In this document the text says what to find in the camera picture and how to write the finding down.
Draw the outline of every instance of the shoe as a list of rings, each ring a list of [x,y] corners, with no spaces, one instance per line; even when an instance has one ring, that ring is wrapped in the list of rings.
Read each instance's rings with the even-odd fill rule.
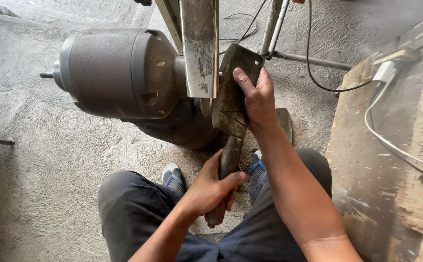
[[[257,150],[250,154],[250,204],[253,205],[258,194],[255,192],[261,175],[266,171],[262,153]]]
[[[182,180],[181,170],[176,164],[170,163],[166,165],[163,169],[161,181],[163,185],[170,187],[179,197],[184,196],[184,180]]]

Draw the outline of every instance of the leg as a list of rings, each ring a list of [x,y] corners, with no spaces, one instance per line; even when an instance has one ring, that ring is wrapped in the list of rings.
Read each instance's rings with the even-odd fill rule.
[[[112,262],[126,262],[180,200],[171,188],[132,171],[109,175],[98,190],[101,230]],[[177,261],[215,261],[218,248],[187,233]]]
[[[296,148],[312,175],[331,197],[331,169],[327,160],[308,148]],[[307,261],[274,206],[266,172],[263,186],[250,212],[220,242],[229,261]]]

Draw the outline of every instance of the concrete floor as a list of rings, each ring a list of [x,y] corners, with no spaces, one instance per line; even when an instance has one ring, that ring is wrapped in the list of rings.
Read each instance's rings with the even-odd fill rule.
[[[220,16],[254,14],[259,2],[222,0]],[[174,162],[189,186],[213,152],[184,150],[148,137],[132,124],[88,115],[38,73],[51,68],[74,31],[150,27],[166,32],[164,22],[154,5],[131,0],[0,0],[0,5],[22,17],[0,15],[0,138],[17,141],[0,146],[0,261],[108,261],[96,205],[104,177],[130,169],[160,182],[164,165]],[[257,18],[258,32],[243,46],[259,50],[268,6]],[[421,17],[423,1],[315,0],[311,56],[355,64]],[[222,21],[221,35],[240,35],[246,21]],[[307,5],[291,4],[277,50],[303,55],[306,28]],[[221,50],[227,44],[221,41]],[[291,114],[294,145],[324,154],[336,98],[307,79],[304,64],[275,59],[266,66],[275,84],[276,106]],[[344,74],[319,67],[313,71],[331,87]],[[257,147],[249,133],[241,159],[246,172],[249,152]],[[250,209],[248,185],[239,188],[222,225],[209,229],[200,217],[191,232],[234,228]]]

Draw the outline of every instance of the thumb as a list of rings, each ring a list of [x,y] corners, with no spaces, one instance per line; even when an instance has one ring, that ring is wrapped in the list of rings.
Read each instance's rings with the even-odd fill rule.
[[[242,184],[245,180],[245,173],[242,171],[234,172],[226,176],[225,179],[219,181],[220,187],[227,193],[231,191],[233,188],[237,187],[238,185]]]
[[[249,96],[251,92],[254,92],[256,89],[250,81],[250,78],[241,68],[234,69],[233,72],[234,81],[240,86],[245,96]]]

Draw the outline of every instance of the metal pipe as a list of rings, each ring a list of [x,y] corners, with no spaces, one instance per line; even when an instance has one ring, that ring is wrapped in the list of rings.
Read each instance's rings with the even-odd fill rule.
[[[302,62],[302,63],[307,63],[307,57],[305,57],[305,56],[299,56],[299,55],[294,55],[294,54],[285,54],[285,53],[281,53],[281,52],[278,52],[278,51],[273,52],[273,57],[291,60],[291,61]],[[352,69],[354,67],[353,65],[348,65],[348,64],[343,64],[343,63],[338,63],[338,62],[333,62],[333,61],[328,61],[328,60],[322,60],[322,59],[316,59],[316,58],[312,58],[312,57],[308,58],[308,62],[313,64],[313,65],[326,66],[326,67],[329,67],[329,68],[342,69],[342,70],[346,70],[346,71],[349,71],[350,69]]]
[[[277,17],[281,11],[281,6],[283,5],[283,0],[273,0],[271,4],[270,12],[268,13],[268,20],[266,21],[265,35],[263,36],[262,48],[260,50],[260,55],[266,57],[268,54],[268,47],[270,46],[271,39],[273,37],[274,28],[278,22]]]
[[[270,48],[268,49],[269,57],[273,55],[274,48],[276,47],[276,43],[278,42],[279,32],[281,32],[281,27],[283,26],[284,17],[286,16],[288,5],[289,0],[284,0],[283,7],[281,9],[281,12],[279,13],[278,22],[276,23],[276,27],[273,32],[273,37],[271,38]]]

